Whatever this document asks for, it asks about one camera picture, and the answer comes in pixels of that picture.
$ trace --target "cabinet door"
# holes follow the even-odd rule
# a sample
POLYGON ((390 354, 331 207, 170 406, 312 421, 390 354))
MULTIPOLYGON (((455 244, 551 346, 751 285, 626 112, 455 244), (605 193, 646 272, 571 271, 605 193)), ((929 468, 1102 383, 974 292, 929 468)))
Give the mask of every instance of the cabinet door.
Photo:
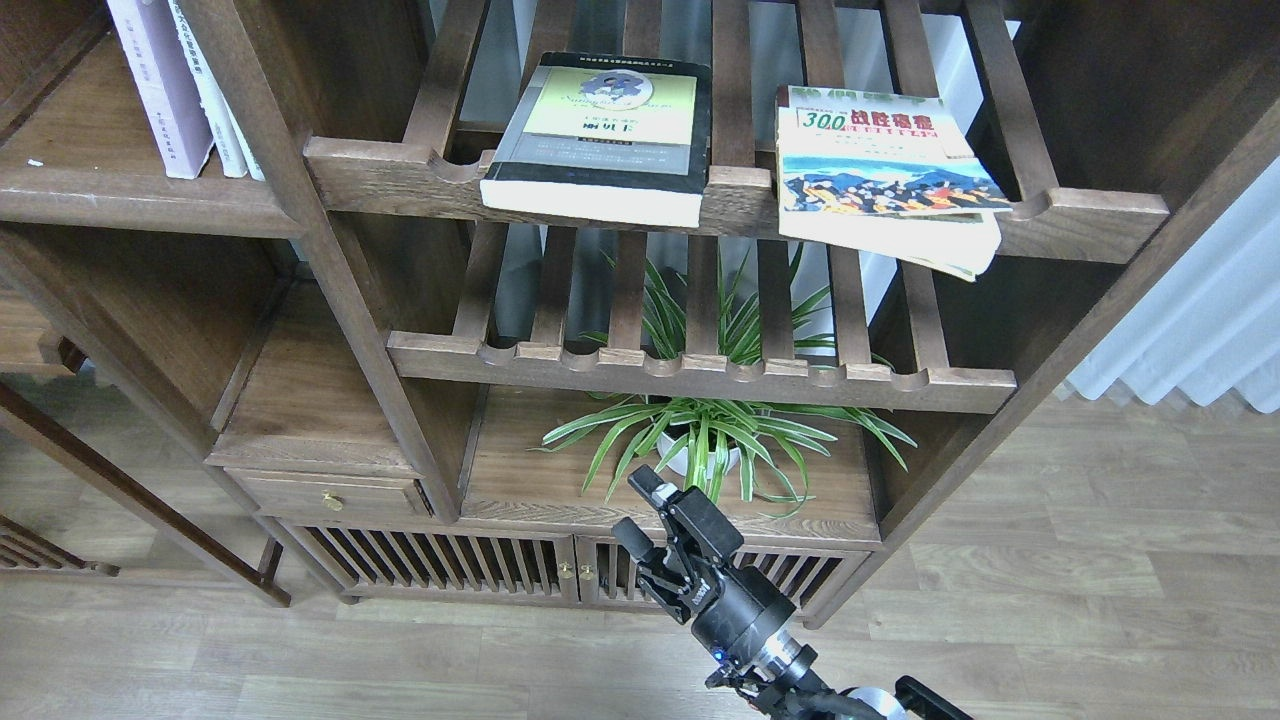
MULTIPOLYGON (((658 610, 636 583, 636 564, 613 538, 577 537, 579 592, 584 605, 658 610)), ((754 565, 797 607, 804 618, 809 605, 832 578, 838 582, 867 559, 865 552, 744 546, 733 565, 754 565)))
POLYGON ((570 536, 288 524, 352 597, 575 605, 570 536))

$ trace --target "book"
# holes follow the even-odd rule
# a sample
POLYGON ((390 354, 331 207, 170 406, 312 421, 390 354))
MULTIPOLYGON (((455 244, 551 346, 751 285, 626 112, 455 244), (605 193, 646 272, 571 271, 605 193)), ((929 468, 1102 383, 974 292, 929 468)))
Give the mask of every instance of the book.
POLYGON ((710 69, 547 53, 480 181, 488 208, 695 228, 710 69))
POLYGON ((1012 209, 937 97, 785 86, 778 231, 973 281, 1012 209))
POLYGON ((183 54, 187 58, 187 67, 196 79, 196 90, 200 92, 200 106, 205 110, 205 119, 209 120, 209 129, 214 133, 214 146, 218 147, 218 156, 223 161, 223 174, 229 178, 242 178, 248 173, 244 163, 244 152, 241 150, 239 140, 232 127, 232 111, 227 106, 218 79, 205 63, 205 54, 196 42, 196 35, 191 32, 187 17, 182 14, 178 0, 169 0, 169 9, 173 12, 174 26, 178 29, 178 41, 182 44, 183 54))
POLYGON ((200 91, 187 67, 169 4, 108 0, 106 5, 151 123, 165 174, 195 178, 214 149, 214 133, 200 108, 200 91))

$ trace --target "drawer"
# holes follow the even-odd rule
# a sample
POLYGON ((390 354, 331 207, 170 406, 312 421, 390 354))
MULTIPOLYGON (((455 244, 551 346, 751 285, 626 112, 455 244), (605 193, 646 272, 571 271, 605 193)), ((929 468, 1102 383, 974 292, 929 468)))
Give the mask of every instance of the drawer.
POLYGON ((262 512, 282 518, 426 518, 422 487, 412 478, 372 478, 227 468, 262 512))

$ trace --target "white curtain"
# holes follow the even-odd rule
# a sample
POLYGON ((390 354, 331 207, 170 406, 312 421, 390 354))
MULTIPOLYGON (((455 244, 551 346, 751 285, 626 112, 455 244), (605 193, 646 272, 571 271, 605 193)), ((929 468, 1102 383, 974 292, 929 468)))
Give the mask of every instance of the white curtain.
POLYGON ((1175 388, 1208 405, 1235 388, 1280 409, 1280 160, 1068 377, 1089 400, 1124 383, 1147 404, 1175 388))

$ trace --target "white flower pot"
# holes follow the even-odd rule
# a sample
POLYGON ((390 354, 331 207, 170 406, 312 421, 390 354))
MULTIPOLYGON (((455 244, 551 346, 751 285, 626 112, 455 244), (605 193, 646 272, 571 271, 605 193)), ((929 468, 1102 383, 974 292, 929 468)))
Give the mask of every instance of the white flower pot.
MULTIPOLYGON (((673 445, 676 445, 676 438, 672 438, 667 433, 662 433, 660 436, 658 436, 658 456, 659 457, 666 456, 667 451, 671 450, 671 446, 673 445)), ((728 469, 732 470, 735 466, 737 466, 737 461, 741 460, 741 457, 742 452, 737 448, 737 446, 733 446, 728 451, 728 469)), ((680 477, 685 477, 685 474, 689 471, 689 446, 685 446, 684 450, 677 452, 676 456, 671 460, 671 462, 667 464, 667 466, 675 470, 677 474, 680 474, 680 477)), ((712 474, 714 462, 707 464, 705 474, 708 477, 712 474)))

